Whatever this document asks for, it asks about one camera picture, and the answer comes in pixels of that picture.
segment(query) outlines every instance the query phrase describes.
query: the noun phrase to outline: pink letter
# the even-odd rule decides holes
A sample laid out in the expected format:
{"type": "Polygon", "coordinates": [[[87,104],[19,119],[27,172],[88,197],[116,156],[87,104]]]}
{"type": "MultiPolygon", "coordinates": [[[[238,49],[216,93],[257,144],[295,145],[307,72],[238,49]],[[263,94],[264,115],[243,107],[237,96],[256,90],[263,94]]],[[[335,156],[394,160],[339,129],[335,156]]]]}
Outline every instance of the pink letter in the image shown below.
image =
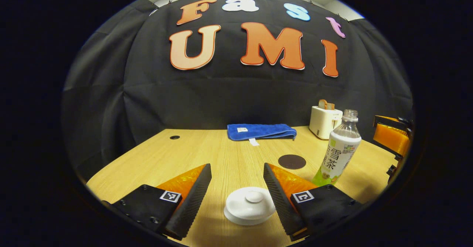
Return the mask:
{"type": "Polygon", "coordinates": [[[326,17],[326,19],[328,19],[328,21],[330,21],[331,26],[333,27],[333,30],[338,34],[338,36],[340,36],[340,37],[342,37],[342,38],[345,38],[345,34],[340,31],[341,25],[338,24],[338,23],[335,21],[334,18],[326,17]]]}

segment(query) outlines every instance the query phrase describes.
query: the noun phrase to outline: folded towel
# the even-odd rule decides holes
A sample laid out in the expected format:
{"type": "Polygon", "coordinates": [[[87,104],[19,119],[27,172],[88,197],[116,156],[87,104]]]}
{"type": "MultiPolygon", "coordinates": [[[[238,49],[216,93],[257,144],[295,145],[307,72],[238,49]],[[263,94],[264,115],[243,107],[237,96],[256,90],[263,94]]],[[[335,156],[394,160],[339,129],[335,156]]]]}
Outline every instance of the folded towel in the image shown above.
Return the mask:
{"type": "Polygon", "coordinates": [[[297,131],[286,124],[229,124],[228,138],[234,141],[243,141],[251,138],[296,138],[297,131]]]}

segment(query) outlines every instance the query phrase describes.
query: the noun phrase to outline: towel label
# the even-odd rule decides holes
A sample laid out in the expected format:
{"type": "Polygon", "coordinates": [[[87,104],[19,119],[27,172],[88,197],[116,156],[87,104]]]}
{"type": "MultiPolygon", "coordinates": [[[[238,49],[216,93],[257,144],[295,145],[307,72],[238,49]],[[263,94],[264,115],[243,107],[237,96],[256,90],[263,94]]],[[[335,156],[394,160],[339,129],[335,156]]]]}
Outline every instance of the towel label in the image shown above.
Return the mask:
{"type": "Polygon", "coordinates": [[[251,138],[250,143],[251,143],[252,146],[258,146],[259,145],[259,143],[256,142],[255,138],[251,138]]]}

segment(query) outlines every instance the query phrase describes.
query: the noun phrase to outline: bottle cap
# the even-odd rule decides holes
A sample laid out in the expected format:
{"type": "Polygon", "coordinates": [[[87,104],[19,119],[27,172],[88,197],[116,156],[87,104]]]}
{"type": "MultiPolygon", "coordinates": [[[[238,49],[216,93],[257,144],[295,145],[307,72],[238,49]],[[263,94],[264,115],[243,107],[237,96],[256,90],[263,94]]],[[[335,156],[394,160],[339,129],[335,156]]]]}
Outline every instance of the bottle cap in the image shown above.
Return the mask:
{"type": "Polygon", "coordinates": [[[276,211],[268,190],[245,187],[233,191],[225,203],[225,217],[238,225],[257,225],[265,222],[276,211]]]}

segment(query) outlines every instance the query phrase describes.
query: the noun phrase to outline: dark round coaster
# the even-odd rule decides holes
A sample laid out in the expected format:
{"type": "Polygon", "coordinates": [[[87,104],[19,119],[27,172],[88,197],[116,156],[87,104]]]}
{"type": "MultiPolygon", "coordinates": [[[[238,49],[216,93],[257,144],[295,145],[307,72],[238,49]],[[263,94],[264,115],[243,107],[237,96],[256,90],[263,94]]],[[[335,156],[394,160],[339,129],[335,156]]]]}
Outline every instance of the dark round coaster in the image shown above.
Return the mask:
{"type": "Polygon", "coordinates": [[[306,160],[302,156],[284,155],[278,160],[279,165],[288,169],[299,169],[306,165],[306,160]]]}

